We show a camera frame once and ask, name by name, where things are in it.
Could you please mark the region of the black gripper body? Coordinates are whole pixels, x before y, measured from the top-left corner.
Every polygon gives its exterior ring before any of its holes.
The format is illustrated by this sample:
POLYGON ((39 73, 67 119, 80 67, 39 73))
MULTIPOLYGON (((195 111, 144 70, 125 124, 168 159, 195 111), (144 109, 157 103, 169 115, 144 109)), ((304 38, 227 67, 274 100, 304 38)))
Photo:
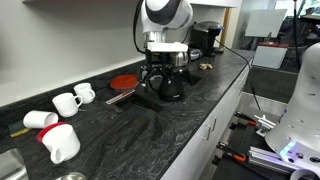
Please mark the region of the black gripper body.
POLYGON ((145 65, 139 68, 139 78, 141 78, 143 71, 149 73, 149 78, 156 75, 161 76, 163 67, 167 67, 171 71, 171 75, 174 72, 178 72, 177 67, 171 61, 170 54, 169 52, 151 52, 147 50, 145 52, 145 65))

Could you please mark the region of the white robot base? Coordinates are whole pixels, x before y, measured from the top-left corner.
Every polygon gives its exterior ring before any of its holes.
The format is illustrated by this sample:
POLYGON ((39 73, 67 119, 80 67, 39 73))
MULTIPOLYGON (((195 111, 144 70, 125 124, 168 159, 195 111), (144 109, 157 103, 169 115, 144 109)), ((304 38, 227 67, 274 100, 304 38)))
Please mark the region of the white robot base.
POLYGON ((320 173, 320 43, 304 52, 294 93, 265 141, 284 162, 320 173))

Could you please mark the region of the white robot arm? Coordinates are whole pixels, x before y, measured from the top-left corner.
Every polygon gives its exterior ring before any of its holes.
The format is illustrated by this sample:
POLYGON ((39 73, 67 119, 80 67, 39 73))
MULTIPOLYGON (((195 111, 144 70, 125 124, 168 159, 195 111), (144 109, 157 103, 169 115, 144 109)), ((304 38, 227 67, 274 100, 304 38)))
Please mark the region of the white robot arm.
POLYGON ((138 17, 141 17, 145 50, 142 51, 137 43, 134 45, 138 52, 146 56, 148 62, 140 77, 140 82, 146 87, 147 81, 153 76, 153 67, 156 64, 164 63, 164 60, 153 60, 154 53, 187 51, 187 46, 183 43, 168 43, 166 32, 186 28, 193 18, 193 9, 186 0, 139 0, 134 14, 133 39, 136 39, 138 17))

